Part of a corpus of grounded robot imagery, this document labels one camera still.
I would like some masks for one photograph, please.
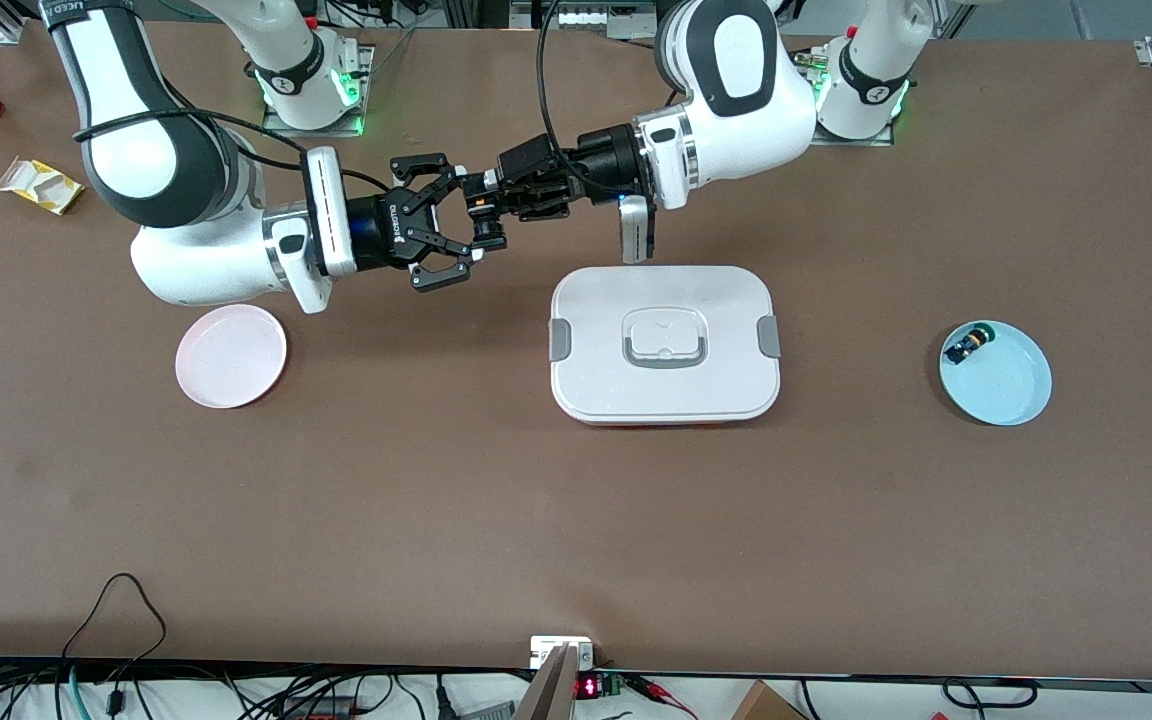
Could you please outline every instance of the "brown table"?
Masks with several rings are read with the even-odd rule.
[[[151,31],[184,94],[256,114],[222,28]],[[488,167],[540,127],[533,48],[417,32],[366,135],[334,145],[374,174],[414,152]],[[649,51],[550,51],[567,141],[667,96]],[[771,287],[783,388],[736,427],[554,406],[550,291],[616,263],[611,209],[510,222],[449,290],[376,272],[325,314],[264,297],[291,364],[227,412],[175,386],[204,310],[141,286],[131,223],[94,195],[55,218],[0,194],[0,653],[58,652],[131,570],[162,657],[518,665],[530,634],[583,632],[649,669],[1152,679],[1152,69],[1126,44],[937,41],[918,76],[895,147],[817,147],[660,215],[659,262]],[[40,28],[0,50],[0,173],[83,177]],[[983,316],[1051,359],[1024,427],[938,387],[941,338]],[[77,652],[154,634],[127,588],[103,617]]]

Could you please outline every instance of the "wire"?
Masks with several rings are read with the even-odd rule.
[[[553,119],[550,119],[550,101],[545,99],[545,38],[550,37],[550,22],[554,18],[554,14],[558,14],[558,0],[553,0],[550,3],[550,8],[545,10],[545,17],[540,22],[540,36],[536,38],[536,93],[540,99],[540,120],[545,123],[545,135],[550,137],[550,145],[554,150],[558,162],[563,168],[567,168],[568,173],[579,179],[581,182],[593,187],[594,190],[615,194],[617,191],[616,188],[594,182],[585,173],[577,170],[576,165],[573,165],[573,161],[568,160],[567,156],[563,156],[562,146],[558,145],[558,132],[554,132],[554,122]]]
[[[666,705],[668,705],[669,707],[677,707],[679,710],[681,710],[681,711],[684,711],[684,712],[685,712],[685,713],[687,713],[688,715],[691,715],[691,720],[700,720],[700,718],[699,718],[699,717],[696,717],[695,712],[692,712],[690,707],[688,707],[687,705],[684,705],[684,703],[681,703],[681,702],[677,702],[677,700],[675,700],[675,698],[672,698],[672,697],[670,697],[670,698],[669,698],[669,699],[668,699],[667,702],[665,702],[665,703],[666,703]]]
[[[358,684],[353,688],[353,705],[355,705],[355,707],[358,706],[358,689],[362,688],[362,682],[364,682],[364,680],[366,680],[366,679],[367,679],[366,675],[361,676],[361,679],[358,679]],[[385,695],[381,696],[380,700],[376,702],[376,705],[372,705],[371,707],[358,708],[358,712],[357,712],[358,715],[365,715],[365,714],[369,714],[369,712],[374,712],[376,708],[379,708],[381,705],[384,705],[384,703],[386,700],[389,699],[391,694],[394,692],[394,676],[393,675],[388,675],[388,679],[389,679],[389,689],[387,689],[387,691],[385,691]]]
[[[332,5],[333,8],[338,9],[338,13],[344,15],[346,18],[353,20],[353,22],[357,23],[357,26],[365,26],[365,23],[362,22],[361,18],[378,18],[378,20],[380,20],[380,22],[382,22],[382,23],[385,23],[387,25],[388,24],[396,24],[396,26],[407,28],[407,26],[404,26],[403,23],[397,22],[397,20],[395,20],[395,18],[387,18],[387,17],[384,17],[384,15],[378,15],[376,13],[369,13],[367,10],[364,10],[364,9],[361,9],[361,8],[349,8],[349,6],[347,6],[346,3],[342,3],[342,1],[340,1],[340,0],[328,0],[328,5]]]
[[[78,715],[83,720],[92,720],[91,712],[88,712],[88,704],[83,702],[82,694],[78,692],[78,666],[69,666],[69,694],[74,696],[74,705],[78,706]]]
[[[180,99],[180,101],[184,103],[185,105],[189,105],[189,101],[184,100],[184,97],[180,97],[179,96],[179,99]],[[305,153],[306,153],[305,146],[301,145],[301,143],[298,143],[296,141],[293,141],[291,138],[289,138],[287,136],[279,135],[279,132],[271,131],[271,129],[268,129],[268,128],[260,127],[257,123],[247,122],[247,120],[244,120],[242,118],[234,118],[233,115],[227,115],[227,114],[223,114],[223,113],[217,113],[213,109],[195,108],[195,106],[192,106],[192,105],[188,106],[188,108],[146,109],[146,111],[143,111],[142,113],[132,113],[131,115],[124,115],[123,118],[116,118],[116,119],[113,119],[113,120],[108,120],[108,122],[94,124],[94,126],[92,126],[90,128],[82,129],[82,131],[75,132],[74,134],[74,142],[91,141],[92,137],[94,137],[97,135],[103,135],[103,132],[113,132],[113,131],[115,131],[115,129],[120,129],[120,128],[123,128],[123,127],[132,126],[132,124],[136,124],[136,123],[146,122],[146,120],[156,120],[156,119],[161,119],[161,118],[206,118],[206,119],[212,119],[212,120],[220,120],[220,122],[236,124],[237,127],[250,129],[250,131],[252,131],[252,132],[259,132],[262,136],[270,137],[271,141],[282,142],[283,145],[286,145],[288,147],[291,147],[293,150],[296,150],[297,154],[302,156],[302,159],[303,159],[303,156],[305,156]],[[236,143],[234,143],[234,145],[236,145],[240,154],[245,156],[247,158],[250,158],[252,160],[256,160],[257,162],[270,165],[270,167],[279,168],[279,169],[282,169],[282,170],[296,170],[296,172],[302,172],[303,170],[303,164],[285,162],[282,160],[274,160],[274,159],[266,158],[266,156],[256,154],[256,152],[252,152],[251,150],[247,150],[247,147],[243,147],[242,143],[237,143],[236,142]],[[379,179],[374,179],[374,177],[369,176],[369,174],[366,174],[366,173],[362,173],[362,172],[358,172],[358,170],[341,169],[340,174],[342,174],[342,176],[349,176],[349,177],[353,177],[353,179],[362,179],[362,181],[370,182],[371,184],[374,184],[376,187],[380,188],[380,190],[384,191],[384,192],[388,192],[391,190],[389,187],[388,187],[388,184],[385,184],[384,182],[380,182]],[[136,583],[137,588],[141,588],[141,583],[137,582],[137,579],[134,578],[132,575],[129,575],[127,573],[120,573],[120,575],[127,575],[127,578],[129,578],[134,583]],[[145,592],[141,591],[141,597],[145,598]],[[151,647],[149,652],[152,652],[156,649],[157,649],[157,646]],[[136,659],[132,659],[131,661],[128,661],[127,665],[131,665],[132,662],[136,662],[137,660],[143,659],[143,657],[145,657],[145,653],[142,653],[141,657],[136,657]],[[122,674],[122,670],[124,670],[124,669],[126,669],[126,667],[123,667],[123,669],[120,669],[119,674]]]
[[[136,700],[141,703],[141,710],[145,711],[146,720],[154,720],[154,714],[150,712],[150,705],[145,702],[145,694],[141,691],[141,680],[132,676],[132,688],[136,688]]]
[[[378,181],[378,179],[369,176],[369,174],[366,173],[359,173],[358,170],[340,170],[340,174],[342,174],[342,176],[348,176],[351,179],[361,179],[361,181],[370,182],[371,184],[379,187],[381,192],[388,192],[389,190],[392,190],[392,188],[389,188],[388,184]]]
[[[972,702],[965,703],[961,702],[958,698],[950,694],[950,685],[965,689],[969,696],[972,697]],[[941,694],[945,699],[954,703],[955,706],[962,707],[963,710],[975,710],[980,720],[986,720],[984,711],[986,710],[1020,710],[1021,707],[1029,707],[1038,700],[1038,685],[1026,685],[1029,688],[1029,697],[1020,702],[980,702],[980,696],[975,691],[972,684],[968,683],[963,679],[946,679],[941,683]]]
[[[217,16],[212,15],[211,13],[195,13],[192,10],[187,10],[187,9],[182,8],[182,6],[174,5],[172,2],[172,0],[159,0],[159,3],[162,5],[164,8],[168,9],[168,10],[172,10],[173,13],[176,13],[179,15],[184,15],[184,17],[188,17],[190,20],[214,20],[214,18],[217,18]]]
[[[115,129],[124,128],[128,126],[134,126],[136,123],[143,123],[145,120],[157,120],[161,118],[211,118],[214,120],[221,120],[221,122],[234,124],[244,129],[250,129],[252,132],[259,132],[271,141],[282,142],[283,145],[296,150],[302,156],[305,154],[305,147],[301,143],[293,141],[289,137],[279,135],[279,132],[271,131],[260,127],[257,123],[247,122],[242,118],[234,118],[233,115],[227,115],[223,113],[217,113],[214,109],[202,109],[202,108],[165,108],[165,109],[145,109],[142,113],[132,113],[131,115],[123,115],[122,118],[115,118],[113,120],[106,120],[104,123],[97,123],[90,128],[81,129],[74,134],[74,142],[86,142],[91,141],[92,137],[97,135],[103,135],[103,132],[115,131]]]
[[[397,676],[393,676],[393,677],[394,677],[394,684],[397,685],[397,689],[401,689],[401,691],[403,691],[404,694],[408,694],[408,696],[410,696],[412,698],[412,702],[416,703],[416,710],[418,710],[420,712],[420,720],[425,720],[425,706],[420,705],[420,698],[416,697],[416,694],[411,692],[410,689],[407,689],[407,685],[403,684],[403,680],[402,679],[399,679]]]
[[[394,53],[397,53],[399,47],[403,47],[404,41],[407,41],[408,38],[411,38],[412,32],[416,32],[416,26],[418,26],[422,22],[425,22],[425,20],[426,18],[422,17],[414,20],[411,26],[403,32],[402,37],[399,37],[397,41],[394,41],[394,46],[389,48],[389,53],[385,53],[385,56],[380,59],[379,63],[371,65],[372,81],[376,81],[376,74],[380,71],[380,68],[384,68],[385,63],[388,63],[389,59],[394,56]]]
[[[812,714],[812,720],[820,720],[820,715],[817,711],[814,711],[812,694],[808,691],[808,682],[805,680],[799,680],[799,684],[803,685],[803,702],[808,706],[809,714]]]
[[[18,692],[17,691],[13,691],[10,694],[10,696],[8,697],[8,707],[6,707],[6,711],[3,712],[3,717],[1,717],[1,720],[10,720],[12,708],[15,707],[15,703],[17,703],[17,700],[20,700],[20,696],[23,696],[23,694],[25,691],[28,691],[29,685],[31,685],[32,683],[37,682],[37,679],[38,679],[38,676],[41,675],[43,670],[44,670],[44,667],[40,667],[40,669],[36,670],[33,675],[29,676],[29,680],[26,680],[26,682],[24,682],[23,685],[20,685],[20,691]]]
[[[145,585],[141,584],[141,579],[137,579],[136,575],[132,575],[130,573],[114,573],[113,575],[109,576],[108,579],[105,581],[105,588],[101,588],[100,594],[96,597],[96,604],[92,605],[92,609],[88,612],[88,617],[83,620],[82,626],[78,626],[77,630],[74,630],[74,632],[69,635],[69,639],[65,642],[65,647],[61,647],[60,650],[61,662],[68,659],[69,646],[74,644],[74,639],[77,639],[78,635],[82,634],[83,630],[88,629],[88,624],[90,624],[92,617],[96,616],[96,612],[100,609],[100,602],[105,600],[105,593],[109,592],[109,585],[113,585],[115,579],[119,578],[128,578],[132,581],[132,584],[136,585],[136,592],[141,594],[141,601],[145,604],[145,609],[150,611],[150,615],[154,615],[154,621],[157,621],[157,623],[159,624],[159,639],[156,639],[154,644],[151,644],[150,647],[146,647],[146,650],[141,652],[139,655],[136,655],[131,660],[124,662],[122,669],[119,669],[119,674],[122,674],[122,670],[128,665],[132,665],[132,662],[137,662],[139,660],[145,659],[145,655],[147,655],[147,653],[154,652],[157,649],[161,646],[161,644],[166,639],[168,639],[168,623],[166,623],[166,620],[162,619],[161,612],[159,612],[159,609],[154,607],[154,604],[150,601],[150,596],[145,594]]]

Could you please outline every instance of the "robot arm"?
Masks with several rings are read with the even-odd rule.
[[[634,119],[657,199],[681,209],[717,179],[780,167],[812,145],[812,86],[763,0],[690,0],[657,31],[657,67],[685,99]]]
[[[776,168],[812,143],[812,86],[763,0],[676,5],[658,28],[655,54],[684,101],[586,132],[573,149],[535,137],[500,154],[495,168],[462,179],[475,243],[505,244],[502,214],[567,218],[568,204],[588,197],[617,203],[622,260],[639,263],[653,253],[657,204],[681,209],[695,188]]]
[[[311,31],[291,0],[200,0],[252,59],[291,127],[334,122],[357,101],[342,71],[357,44]],[[52,40],[88,128],[188,101],[159,73],[131,0],[41,0]],[[293,291],[306,311],[326,306],[329,280],[355,272],[334,151],[305,158],[306,202],[263,210],[259,165],[235,132],[209,118],[142,119],[82,141],[92,188],[141,223],[132,264],[161,300],[211,305]],[[287,238],[301,237],[300,245]]]

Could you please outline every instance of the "container lid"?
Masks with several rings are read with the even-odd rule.
[[[586,423],[755,418],[780,392],[780,355],[771,293],[749,270],[584,268],[554,290],[554,400]]]

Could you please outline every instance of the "white floor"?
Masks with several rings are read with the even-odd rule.
[[[727,720],[745,696],[751,680],[735,679],[654,679],[667,688],[679,700],[689,705],[700,720]],[[287,679],[243,680],[238,688],[250,697],[266,697],[287,687]],[[452,706],[458,714],[498,705],[502,702],[520,702],[526,691],[526,683],[511,675],[447,675],[444,679]],[[356,682],[340,685],[338,694],[353,694]],[[359,705],[371,706],[380,700],[388,680],[384,675],[371,676],[359,689]],[[407,684],[424,703],[426,720],[435,720],[438,706],[434,698],[433,675],[404,675]],[[806,714],[799,683],[795,680],[772,680],[770,683],[795,707]],[[157,680],[141,683],[152,720],[237,720],[242,707],[234,694],[223,683],[199,680]],[[119,720],[147,720],[141,703],[134,697],[131,685],[127,689],[127,711]],[[50,685],[31,688],[23,694],[13,711],[18,720],[56,720],[54,691]],[[105,698],[109,685],[82,685],[84,705],[93,720],[105,719]],[[937,712],[943,712],[950,720],[977,720],[973,711],[952,706],[941,696],[940,685],[852,683],[817,680],[810,684],[812,700],[820,720],[929,720]],[[980,688],[984,702],[1015,702],[1025,692],[1007,689]],[[0,700],[0,714],[5,702]],[[68,688],[61,688],[63,720],[79,720]],[[631,712],[628,720],[689,720],[681,711],[657,703],[645,702],[636,694],[594,702],[577,702],[575,720],[604,720]],[[372,720],[420,720],[410,697],[394,691],[389,699],[376,712],[367,714]],[[1152,694],[1052,691],[1043,689],[1038,702],[1023,710],[990,710],[988,720],[1152,720]]]

